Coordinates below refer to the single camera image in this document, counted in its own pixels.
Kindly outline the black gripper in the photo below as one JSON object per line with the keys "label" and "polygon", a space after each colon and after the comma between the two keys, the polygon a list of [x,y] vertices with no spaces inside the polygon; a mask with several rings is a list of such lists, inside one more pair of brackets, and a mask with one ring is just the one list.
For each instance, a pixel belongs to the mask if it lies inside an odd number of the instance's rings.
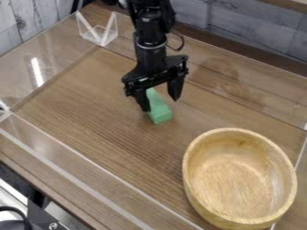
{"label": "black gripper", "polygon": [[177,101],[181,97],[184,77],[188,74],[187,55],[168,56],[164,46],[144,49],[135,44],[136,67],[123,77],[124,93],[135,96],[141,111],[149,111],[147,90],[143,85],[153,87],[167,83],[168,94]]}

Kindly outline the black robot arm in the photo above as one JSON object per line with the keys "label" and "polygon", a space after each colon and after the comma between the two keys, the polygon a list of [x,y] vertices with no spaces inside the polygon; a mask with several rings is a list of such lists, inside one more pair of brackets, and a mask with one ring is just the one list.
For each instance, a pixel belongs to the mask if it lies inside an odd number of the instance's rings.
{"label": "black robot arm", "polygon": [[168,56],[167,34],[175,24],[169,0],[127,0],[133,31],[136,66],[124,75],[124,94],[132,96],[144,112],[151,111],[147,90],[167,84],[171,98],[181,97],[188,74],[187,55]]}

